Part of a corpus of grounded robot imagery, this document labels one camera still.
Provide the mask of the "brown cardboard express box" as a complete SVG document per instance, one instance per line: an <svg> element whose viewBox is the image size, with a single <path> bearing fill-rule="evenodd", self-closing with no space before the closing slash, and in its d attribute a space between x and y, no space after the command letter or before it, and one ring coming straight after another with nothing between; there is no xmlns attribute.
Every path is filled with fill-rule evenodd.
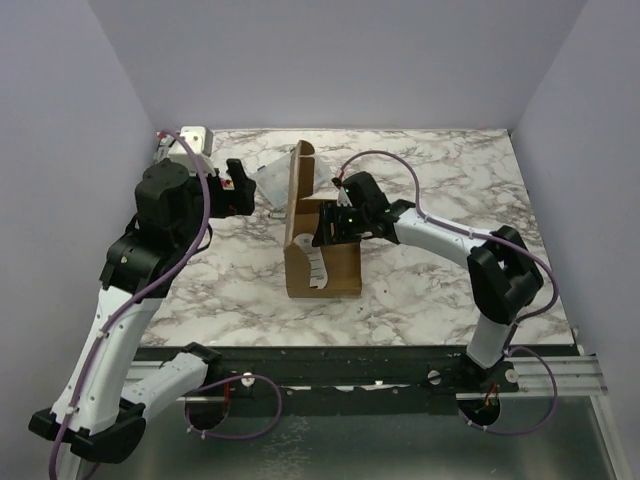
<svg viewBox="0 0 640 480"><path fill-rule="evenodd" d="M358 243L333 243L330 197L314 196L315 149L300 140L290 153L284 237L285 288L292 299L358 298L362 293Z"/></svg>

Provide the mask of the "white blue packaged item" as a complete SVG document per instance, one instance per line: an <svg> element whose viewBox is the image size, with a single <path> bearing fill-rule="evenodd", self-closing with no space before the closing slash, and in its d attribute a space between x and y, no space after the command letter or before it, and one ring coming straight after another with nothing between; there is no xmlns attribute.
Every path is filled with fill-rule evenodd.
<svg viewBox="0 0 640 480"><path fill-rule="evenodd" d="M310 233L301 233L294 238L294 243L302 250L309 262L309 287L321 290L328 283L328 273L321 249L312 245L313 238L314 236Z"/></svg>

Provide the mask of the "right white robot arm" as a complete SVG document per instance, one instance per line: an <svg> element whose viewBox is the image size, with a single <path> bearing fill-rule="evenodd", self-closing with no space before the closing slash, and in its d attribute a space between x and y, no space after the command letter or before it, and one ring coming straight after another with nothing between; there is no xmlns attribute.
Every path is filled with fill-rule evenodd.
<svg viewBox="0 0 640 480"><path fill-rule="evenodd" d="M518 315L543 286L520 234L508 226L474 230L430 216L416 201L391 202L367 172L334 178L332 183L338 197L321 203L313 246L379 238L428 251L466 269L479 317L459 378L469 390L486 388L495 379L494 366L504 355Z"/></svg>

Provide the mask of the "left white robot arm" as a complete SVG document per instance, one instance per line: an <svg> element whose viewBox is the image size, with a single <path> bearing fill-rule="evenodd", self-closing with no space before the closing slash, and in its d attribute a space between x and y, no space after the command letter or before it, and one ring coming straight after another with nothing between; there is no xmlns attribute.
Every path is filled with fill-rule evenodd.
<svg viewBox="0 0 640 480"><path fill-rule="evenodd" d="M190 345L153 387L123 389L142 335L188 259L206 249L212 218L249 216L255 182L240 160L227 176L196 176L164 159L147 168L134 190L136 212L108 249L99 277L94 320L74 371L49 408L32 415L29 429L69 446L97 464L119 464L139 444L146 425L183 392L206 395L220 385L215 353Z"/></svg>

